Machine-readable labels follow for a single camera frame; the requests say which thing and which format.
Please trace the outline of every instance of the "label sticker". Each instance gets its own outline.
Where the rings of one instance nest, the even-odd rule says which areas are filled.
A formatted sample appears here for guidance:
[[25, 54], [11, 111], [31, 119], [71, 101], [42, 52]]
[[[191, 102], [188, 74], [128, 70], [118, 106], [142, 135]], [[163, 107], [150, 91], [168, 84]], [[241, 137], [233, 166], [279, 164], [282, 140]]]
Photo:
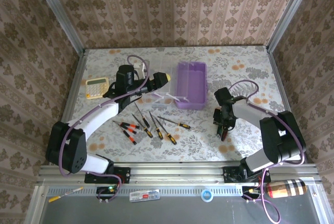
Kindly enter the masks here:
[[130, 193], [130, 202], [146, 202], [160, 199], [159, 189], [142, 190]]

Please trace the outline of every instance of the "yellow calculator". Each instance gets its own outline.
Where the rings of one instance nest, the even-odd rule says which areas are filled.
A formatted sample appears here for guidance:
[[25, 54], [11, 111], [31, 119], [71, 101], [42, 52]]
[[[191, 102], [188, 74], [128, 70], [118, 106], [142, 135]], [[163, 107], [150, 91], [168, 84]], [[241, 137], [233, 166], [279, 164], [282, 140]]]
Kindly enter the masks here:
[[107, 77], [89, 79], [86, 81], [86, 98], [88, 100], [102, 98], [109, 89], [109, 79]]

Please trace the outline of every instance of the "white robotic arm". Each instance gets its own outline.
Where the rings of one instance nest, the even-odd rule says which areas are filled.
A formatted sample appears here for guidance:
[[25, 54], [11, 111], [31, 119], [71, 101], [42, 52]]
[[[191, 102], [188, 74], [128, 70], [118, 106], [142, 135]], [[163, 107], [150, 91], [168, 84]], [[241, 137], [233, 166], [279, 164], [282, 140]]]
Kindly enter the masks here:
[[215, 110], [213, 123], [223, 129], [222, 136], [235, 127], [237, 119], [244, 119], [261, 131], [263, 148], [242, 159], [241, 165], [230, 173], [246, 181], [262, 169], [305, 151], [304, 138], [291, 112], [278, 113], [259, 107], [244, 96], [233, 97], [228, 88], [221, 88], [214, 95], [221, 109]]
[[120, 66], [116, 82], [110, 85], [97, 107], [67, 123], [60, 121], [55, 123], [46, 149], [46, 159], [70, 173], [87, 172], [86, 183], [112, 184], [115, 178], [103, 174], [117, 173], [121, 176], [127, 174], [129, 168], [114, 168], [113, 161], [99, 155], [88, 154], [86, 141], [104, 122], [118, 115], [132, 103], [130, 100], [132, 96], [141, 96], [143, 93], [157, 90], [170, 81], [170, 76], [165, 73], [153, 74], [152, 80], [148, 77], [135, 80], [137, 74], [132, 65]]

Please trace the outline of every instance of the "damask wallpaper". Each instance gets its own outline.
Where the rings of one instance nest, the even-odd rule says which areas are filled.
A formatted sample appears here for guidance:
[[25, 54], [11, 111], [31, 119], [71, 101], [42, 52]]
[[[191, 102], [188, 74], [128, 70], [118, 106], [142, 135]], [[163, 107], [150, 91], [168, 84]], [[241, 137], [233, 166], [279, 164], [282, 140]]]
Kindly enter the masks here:
[[0, 0], [0, 223], [23, 223], [78, 56], [45, 0]]
[[334, 0], [303, 0], [274, 57], [334, 209]]
[[289, 0], [60, 0], [85, 48], [264, 45]]

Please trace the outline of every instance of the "purple container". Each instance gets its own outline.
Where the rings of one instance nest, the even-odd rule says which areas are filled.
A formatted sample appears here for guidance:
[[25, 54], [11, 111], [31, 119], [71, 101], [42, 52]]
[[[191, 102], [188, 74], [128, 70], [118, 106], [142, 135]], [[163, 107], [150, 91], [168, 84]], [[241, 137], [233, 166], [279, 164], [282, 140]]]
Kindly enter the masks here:
[[207, 102], [207, 65], [204, 62], [180, 62], [177, 66], [176, 96], [186, 100], [175, 101], [180, 109], [202, 110]]

